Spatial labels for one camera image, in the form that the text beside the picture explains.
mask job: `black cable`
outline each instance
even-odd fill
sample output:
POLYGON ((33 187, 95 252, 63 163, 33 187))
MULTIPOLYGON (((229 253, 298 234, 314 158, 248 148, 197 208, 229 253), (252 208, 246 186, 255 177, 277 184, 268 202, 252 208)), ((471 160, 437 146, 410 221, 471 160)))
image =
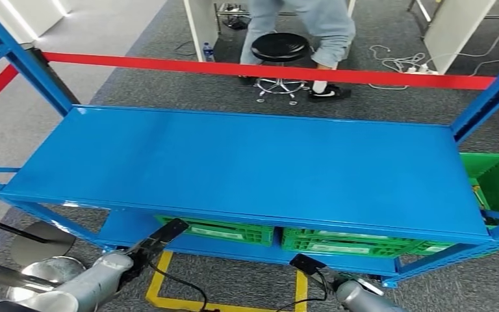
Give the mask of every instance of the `black cable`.
POLYGON ((187 45, 187 44, 191 44, 192 42, 194 42, 194 41, 192 41, 192 40, 191 40, 191 41, 183 42, 182 44, 179 44, 179 45, 178 45, 178 46, 177 46, 177 47, 176 47, 173 51, 174 51, 176 54, 178 54, 178 55, 182 55, 182 56, 184 56, 184 57, 191 57, 191 56, 194 56, 194 55, 196 55, 196 52, 194 52, 194 53, 181 53, 181 52, 179 52, 179 49, 181 49, 182 47, 184 47, 184 46, 185 46, 185 45, 187 45))
POLYGON ((148 265, 149 265, 149 266, 150 266, 150 267, 151 267, 154 271, 158 272, 159 274, 162 274, 162 275, 163 275, 163 276, 165 276, 166 278, 170 278, 171 280, 174 280, 174 281, 176 281, 177 283, 181 283, 181 284, 183 284, 183 285, 186 285, 186 286, 188 286, 188 287, 190 287, 190 288, 193 288, 193 289, 195 289, 195 290, 199 291, 199 293, 200 293, 200 294, 201 294, 201 296, 203 297, 203 305, 202 305, 202 307, 201 307, 201 309, 200 309, 200 312, 205 312, 205 311, 206 311, 205 307, 207 306, 207 295, 205 294, 205 292, 204 292, 201 288, 199 288, 198 286, 196 286, 196 285, 194 285, 194 284, 192 284, 192 283, 189 283, 189 282, 187 282, 187 281, 183 281, 183 280, 182 280, 182 279, 180 279, 180 278, 176 278, 175 276, 173 276, 173 275, 171 275, 171 274, 169 274, 169 273, 165 273, 165 272, 163 272, 162 270, 160 270, 159 268, 157 268, 157 266, 155 266, 153 263, 150 263, 150 262, 149 262, 149 263, 148 263, 148 265))
POLYGON ((322 280, 322 285, 324 285, 324 298, 307 298, 307 299, 299 300, 299 301, 296 301, 296 302, 292 302, 291 304, 284 305, 280 309, 276 310, 276 312, 281 312, 282 310, 284 310, 284 309, 286 309, 288 307, 294 306, 296 304, 300 304, 302 302, 326 301, 326 300, 328 300, 328 290, 326 289, 326 278, 324 277, 324 275, 320 271, 316 271, 316 273, 320 276, 320 279, 322 280))

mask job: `stool seat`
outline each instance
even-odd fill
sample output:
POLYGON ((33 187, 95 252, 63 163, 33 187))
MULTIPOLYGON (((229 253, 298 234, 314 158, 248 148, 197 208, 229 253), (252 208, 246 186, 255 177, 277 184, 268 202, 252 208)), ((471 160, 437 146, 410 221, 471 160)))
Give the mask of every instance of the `stool seat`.
POLYGON ((251 52, 258 59, 268 62, 291 62, 307 56, 309 41, 297 34, 276 32, 259 37, 251 45, 251 52))

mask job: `desk leg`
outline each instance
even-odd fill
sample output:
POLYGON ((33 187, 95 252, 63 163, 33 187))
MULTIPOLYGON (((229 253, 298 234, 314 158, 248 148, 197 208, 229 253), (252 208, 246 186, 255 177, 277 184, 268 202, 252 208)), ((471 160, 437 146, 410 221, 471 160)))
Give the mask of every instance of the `desk leg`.
POLYGON ((441 75, 444 75, 452 65, 457 54, 462 51, 495 2, 496 0, 442 2, 424 37, 424 43, 441 75))
POLYGON ((416 0, 410 1, 410 4, 408 5, 408 8, 406 10, 411 11, 414 8, 415 4, 416 4, 416 0))
POLYGON ((216 14, 212 0, 184 0, 188 24, 196 49, 196 56, 204 62, 203 44, 215 46, 219 38, 216 14))
POLYGON ((349 3, 347 4, 349 16, 351 17, 353 17, 353 11, 355 10, 356 2, 357 0, 349 0, 349 3))

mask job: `gray carpet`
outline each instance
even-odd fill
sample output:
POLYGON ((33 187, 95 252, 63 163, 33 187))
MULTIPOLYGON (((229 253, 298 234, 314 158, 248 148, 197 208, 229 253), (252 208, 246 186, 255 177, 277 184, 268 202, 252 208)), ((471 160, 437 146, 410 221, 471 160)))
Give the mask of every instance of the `gray carpet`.
MULTIPOLYGON (((406 0, 359 0, 355 11, 357 38, 349 59, 342 67, 385 70, 368 50, 374 44, 389 46, 394 57, 425 51, 412 15, 405 12, 407 3, 406 0)), ((280 20, 278 31, 305 34, 296 18, 280 20)), ((465 51, 484 52, 485 47, 490 45, 485 44, 485 38, 496 37, 497 29, 482 25, 465 51)), ((216 47, 217 59, 236 62, 243 37, 243 31, 224 29, 216 47)), ((192 59, 175 52, 177 46, 189 40, 182 1, 170 0, 128 55, 192 59)), ((186 45, 180 52, 194 51, 191 45, 186 45)), ((452 71, 471 73, 479 62, 490 59, 499 59, 499 46, 489 58, 458 58, 452 71)), ((303 60, 294 65, 309 64, 309 60, 303 60)), ((480 73, 496 74, 499 70, 497 66, 499 64, 486 66, 480 73)), ((300 104, 291 107, 282 96, 268 97, 265 103, 255 102, 257 91, 239 86, 232 77, 117 69, 91 103, 446 124, 479 94, 475 91, 425 88, 388 91, 362 85, 349 87, 353 90, 353 96, 339 103, 311 104, 300 95, 300 104)), ((499 152, 499 112, 462 148, 465 151, 499 152)), ((105 217, 102 211, 65 207, 54 209, 91 229, 97 229, 105 217)), ((9 214, 8 217, 11 223, 16 221, 17 225, 25 226, 31 222, 26 216, 19 222, 18 215, 9 214)), ((5 242, 5 246, 0 247, 0 263, 16 267, 8 256, 10 237, 4 235, 0 241, 5 242)), ((99 252, 79 241, 70 254, 90 263, 99 252)), ((295 274, 287 266, 174 255, 169 272, 203 287, 216 303, 273 309, 294 299, 295 274)), ((145 272, 102 311, 158 311, 144 300, 150 275, 150 272, 145 272)), ((0 298, 3 294, 4 288, 0 287, 0 298)), ((313 286, 310 286, 310 294, 321 295, 313 286)), ((194 291, 168 280, 164 282, 160 295, 190 300, 198 298, 194 291)), ((388 295, 413 312, 499 311, 499 253, 406 281, 401 283, 399 289, 389 291, 388 295)), ((335 302, 310 303, 309 307, 309 311, 338 311, 335 302)))

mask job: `yellow floor marking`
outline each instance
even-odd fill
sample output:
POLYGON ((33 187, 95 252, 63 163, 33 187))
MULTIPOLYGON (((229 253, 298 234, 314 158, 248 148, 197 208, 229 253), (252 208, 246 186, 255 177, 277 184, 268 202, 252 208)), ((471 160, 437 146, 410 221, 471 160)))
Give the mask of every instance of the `yellow floor marking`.
MULTIPOLYGON (((296 273, 296 301, 307 299, 307 288, 309 281, 307 276, 300 270, 296 273)), ((296 304, 296 312, 307 312, 307 302, 296 304)))
MULTIPOLYGON (((164 309, 178 309, 178 310, 189 310, 189 311, 199 311, 202 302, 198 301, 188 301, 173 298, 163 298, 157 297, 150 300, 154 306, 161 307, 164 309)), ((259 309, 257 307, 239 307, 237 305, 225 305, 225 304, 207 304, 206 309, 214 310, 219 309, 221 312, 276 312, 276 310, 269 309, 259 309)))
MULTIPOLYGON (((171 262, 171 258, 173 257, 172 252, 162 252, 162 256, 158 261, 157 267, 167 272, 167 268, 169 267, 169 263, 171 262)), ((146 292, 146 300, 152 301, 158 297, 160 293, 160 288, 162 288, 163 279, 165 276, 159 274, 158 272, 154 272, 154 276, 152 277, 152 282, 150 283, 150 287, 148 287, 148 291, 146 292)))
MULTIPOLYGON (((171 258, 173 257, 172 252, 163 252, 160 260, 158 261, 157 267, 167 272, 167 268, 171 263, 171 258)), ((146 292, 146 300, 151 302, 156 307, 161 307, 164 309, 185 309, 189 311, 199 311, 202 302, 181 300, 173 298, 163 298, 159 297, 158 294, 162 287, 164 281, 164 276, 158 272, 154 273, 152 277, 152 282, 148 287, 146 292)), ((301 271, 296 273, 296 300, 303 300, 307 298, 307 286, 309 285, 307 276, 301 271)), ((221 312, 276 312, 276 310, 261 309, 257 307, 240 307, 237 305, 225 305, 225 304, 207 304, 206 309, 219 309, 221 312)), ((302 302, 295 307, 295 312, 307 312, 307 302, 302 302)))

